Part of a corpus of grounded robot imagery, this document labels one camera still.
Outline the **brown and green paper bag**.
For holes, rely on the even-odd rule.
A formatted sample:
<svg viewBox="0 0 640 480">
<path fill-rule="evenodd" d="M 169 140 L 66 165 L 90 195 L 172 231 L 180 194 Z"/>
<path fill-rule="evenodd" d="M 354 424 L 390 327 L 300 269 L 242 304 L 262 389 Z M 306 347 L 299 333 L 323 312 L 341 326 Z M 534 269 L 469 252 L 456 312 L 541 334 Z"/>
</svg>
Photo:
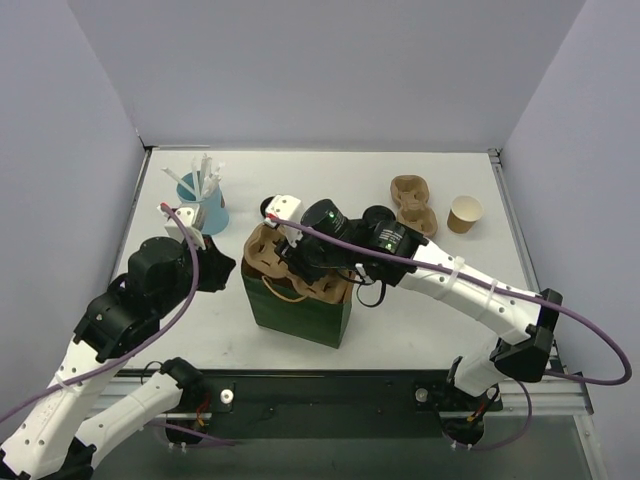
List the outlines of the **brown and green paper bag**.
<svg viewBox="0 0 640 480">
<path fill-rule="evenodd" d="M 242 257 L 241 276 L 257 325 L 337 349 L 349 323 L 351 298 L 328 304 L 315 299 L 289 303 L 296 294 L 291 288 L 276 285 L 272 293 Z"/>
</svg>

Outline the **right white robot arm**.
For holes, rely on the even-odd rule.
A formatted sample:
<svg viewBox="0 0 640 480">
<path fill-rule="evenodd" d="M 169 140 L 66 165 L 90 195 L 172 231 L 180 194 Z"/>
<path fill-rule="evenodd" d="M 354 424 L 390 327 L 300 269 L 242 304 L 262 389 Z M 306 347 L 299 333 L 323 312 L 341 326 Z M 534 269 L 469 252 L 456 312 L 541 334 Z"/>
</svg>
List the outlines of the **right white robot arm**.
<svg viewBox="0 0 640 480">
<path fill-rule="evenodd" d="M 355 273 L 364 282 L 427 295 L 479 322 L 496 340 L 457 357 L 443 384 L 446 401 L 464 408 L 511 378 L 534 383 L 547 368 L 559 293 L 515 289 L 451 256 L 421 232 L 400 223 L 384 206 L 347 218 L 330 199 L 305 208 L 277 195 L 262 207 L 265 224 L 282 227 L 276 253 L 306 284 L 328 273 Z"/>
</svg>

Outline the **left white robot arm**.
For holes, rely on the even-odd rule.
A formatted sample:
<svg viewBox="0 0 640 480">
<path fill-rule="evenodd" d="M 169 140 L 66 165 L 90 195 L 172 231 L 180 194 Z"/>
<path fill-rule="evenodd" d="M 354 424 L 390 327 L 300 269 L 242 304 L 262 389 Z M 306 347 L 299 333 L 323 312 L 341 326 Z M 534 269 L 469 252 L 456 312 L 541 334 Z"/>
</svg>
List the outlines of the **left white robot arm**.
<svg viewBox="0 0 640 480">
<path fill-rule="evenodd" d="M 54 378 L 2 443 L 2 478 L 88 479 L 106 455 L 157 415 L 199 406 L 202 374 L 176 357 L 133 393 L 90 413 L 136 349 L 158 336 L 161 320 L 171 311 L 183 315 L 198 291 L 224 289 L 235 266 L 210 237 L 198 245 L 169 237 L 144 241 L 126 272 L 90 302 Z"/>
</svg>

